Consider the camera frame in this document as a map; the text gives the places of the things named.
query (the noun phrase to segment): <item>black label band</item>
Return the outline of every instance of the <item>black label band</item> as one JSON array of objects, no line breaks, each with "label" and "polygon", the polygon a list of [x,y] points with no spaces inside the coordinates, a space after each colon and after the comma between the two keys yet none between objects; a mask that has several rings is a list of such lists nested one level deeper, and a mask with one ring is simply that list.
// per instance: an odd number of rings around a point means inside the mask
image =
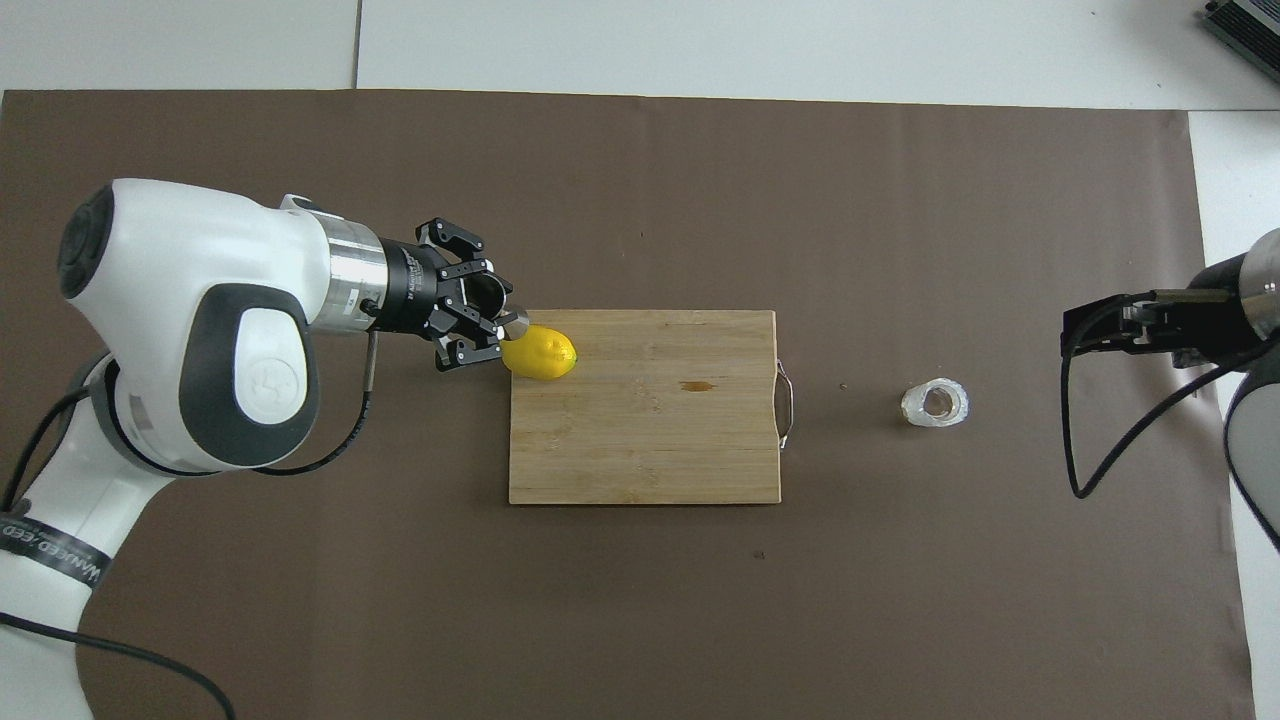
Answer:
[{"label": "black label band", "polygon": [[29,557],[90,588],[102,582],[111,556],[32,518],[0,514],[0,550]]}]

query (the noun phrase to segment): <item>black vent grille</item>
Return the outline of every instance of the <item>black vent grille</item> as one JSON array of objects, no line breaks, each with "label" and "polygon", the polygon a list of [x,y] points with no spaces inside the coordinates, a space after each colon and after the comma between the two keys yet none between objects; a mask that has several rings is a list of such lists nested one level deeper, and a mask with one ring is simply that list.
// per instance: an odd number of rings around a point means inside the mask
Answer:
[{"label": "black vent grille", "polygon": [[1280,0],[1249,0],[1249,3],[1266,13],[1268,18],[1280,23]]},{"label": "black vent grille", "polygon": [[[1251,0],[1267,12],[1280,13],[1276,0]],[[1271,10],[1262,3],[1272,5]],[[1222,3],[1204,18],[1206,27],[1235,51],[1257,64],[1280,82],[1280,36],[1235,3]]]}]

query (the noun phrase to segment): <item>black cable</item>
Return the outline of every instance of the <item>black cable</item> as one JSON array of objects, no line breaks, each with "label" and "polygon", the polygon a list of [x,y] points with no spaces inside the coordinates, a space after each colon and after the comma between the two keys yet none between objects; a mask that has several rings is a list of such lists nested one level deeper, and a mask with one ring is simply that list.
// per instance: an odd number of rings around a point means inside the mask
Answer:
[{"label": "black cable", "polygon": [[65,413],[68,409],[74,406],[81,400],[88,397],[88,387],[79,387],[68,392],[52,407],[45,416],[40,420],[40,425],[36,432],[32,433],[31,438],[27,441],[27,447],[22,448],[22,455],[18,457],[18,465],[13,469],[13,475],[9,478],[9,484],[4,488],[4,498],[0,500],[0,512],[13,511],[14,503],[18,501],[18,488],[22,486],[22,477],[27,474],[27,465],[31,464],[31,456],[36,454],[36,447],[40,446],[40,441],[49,432],[49,428]]},{"label": "black cable", "polygon": [[232,707],[232,701],[227,697],[227,693],[218,687],[216,683],[210,680],[207,676],[202,675],[195,667],[183,665],[177,660],[165,657],[157,652],[151,652],[150,650],[142,650],[141,647],[134,647],[132,644],[124,644],[115,641],[109,641],[106,638],[99,638],[95,635],[86,635],[84,633],[73,633],[70,630],[63,630],[61,628],[54,628],[50,625],[42,625],[40,623],[33,623],[31,620],[24,620],[8,612],[0,612],[0,625],[9,625],[18,630],[24,630],[28,633],[35,633],[37,635],[44,635],[46,638],[54,638],[56,641],[67,641],[76,644],[82,644],[86,647],[93,647],[97,650],[105,650],[108,652],[115,652],[119,655],[125,655],[136,660],[142,660],[151,662],[152,665],[159,665],[166,670],[173,670],[179,675],[192,680],[197,685],[205,688],[209,694],[214,696],[218,705],[221,706],[223,714],[227,720],[236,720],[236,708]]},{"label": "black cable", "polygon": [[1091,493],[1093,493],[1093,491],[1098,487],[1098,483],[1102,482],[1102,477],[1107,474],[1107,470],[1110,470],[1112,465],[1115,465],[1116,460],[1120,459],[1120,455],[1123,455],[1124,451],[1128,450],[1130,445],[1133,445],[1133,441],[1138,439],[1138,436],[1140,436],[1143,430],[1151,427],[1151,424],[1155,423],[1161,415],[1167,413],[1170,407],[1178,405],[1187,396],[1194,393],[1196,391],[1212,383],[1213,380],[1221,378],[1222,375],[1238,370],[1244,365],[1248,365],[1249,363],[1257,360],[1258,357],[1262,357],[1263,355],[1267,354],[1267,351],[1275,347],[1277,342],[1280,342],[1280,336],[1268,338],[1266,342],[1258,345],[1257,347],[1222,361],[1221,364],[1219,364],[1217,368],[1184,384],[1183,387],[1178,388],[1174,393],[1171,393],[1169,397],[1161,400],[1158,404],[1156,404],[1155,407],[1148,410],[1147,414],[1142,416],[1142,419],[1134,423],[1133,427],[1129,428],[1120,437],[1120,439],[1111,448],[1111,451],[1107,452],[1107,455],[1102,459],[1102,462],[1098,464],[1098,468],[1093,471],[1093,474],[1089,475],[1089,479],[1088,482],[1084,483],[1084,487],[1080,487],[1079,479],[1076,478],[1075,473],[1075,452],[1071,448],[1071,401],[1070,401],[1071,359],[1075,356],[1075,351],[1079,348],[1080,342],[1084,340],[1084,336],[1091,329],[1093,329],[1093,325],[1097,325],[1098,322],[1102,320],[1102,318],[1125,305],[1132,305],[1133,302],[1140,302],[1143,300],[1152,300],[1152,299],[1155,299],[1155,292],[1144,292],[1140,295],[1128,295],[1124,297],[1119,297],[1112,302],[1108,302],[1107,305],[1100,307],[1088,318],[1085,318],[1085,320],[1080,323],[1079,327],[1076,327],[1075,332],[1071,333],[1071,337],[1068,338],[1066,343],[1062,346],[1062,374],[1060,378],[1061,406],[1062,406],[1062,450],[1066,454],[1066,477],[1071,484],[1071,495],[1074,495],[1080,500],[1084,500],[1085,497],[1089,497]]},{"label": "black cable", "polygon": [[274,477],[301,475],[302,473],[319,470],[320,468],[324,468],[329,462],[337,460],[338,456],[342,455],[343,452],[347,452],[347,448],[351,447],[351,443],[356,441],[356,436],[360,434],[360,430],[365,429],[365,420],[369,419],[369,405],[374,396],[374,365],[376,363],[378,363],[378,333],[370,332],[369,345],[365,350],[365,392],[361,395],[360,398],[360,414],[356,416],[356,424],[353,424],[351,427],[351,432],[347,433],[347,438],[343,439],[338,445],[338,447],[330,450],[329,455],[325,455],[324,457],[316,460],[315,462],[307,462],[306,465],[301,465],[297,468],[253,468],[253,471]]}]

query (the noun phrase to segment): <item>black end cap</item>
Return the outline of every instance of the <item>black end cap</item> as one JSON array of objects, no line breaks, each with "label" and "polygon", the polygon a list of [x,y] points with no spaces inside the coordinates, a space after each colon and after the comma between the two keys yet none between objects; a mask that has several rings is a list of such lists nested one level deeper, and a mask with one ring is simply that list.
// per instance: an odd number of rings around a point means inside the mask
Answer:
[{"label": "black end cap", "polygon": [[102,186],[83,205],[76,209],[63,231],[63,245],[58,251],[58,277],[63,297],[70,300],[93,279],[99,263],[106,252],[106,238],[111,234],[111,217],[115,214],[115,195],[111,186]]}]

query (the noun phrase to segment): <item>white table surface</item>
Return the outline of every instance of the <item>white table surface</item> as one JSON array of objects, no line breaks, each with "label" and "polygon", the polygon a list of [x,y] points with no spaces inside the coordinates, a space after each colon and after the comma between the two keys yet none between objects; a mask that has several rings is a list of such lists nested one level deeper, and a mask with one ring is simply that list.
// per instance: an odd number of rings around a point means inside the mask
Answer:
[{"label": "white table surface", "polygon": [[[1185,109],[1212,263],[1280,225],[1280,85],[1196,27],[1198,8],[0,0],[0,90],[412,87]],[[1231,387],[1220,391],[1225,402]],[[1280,555],[1239,497],[1233,515],[1257,717],[1280,720]]]}]

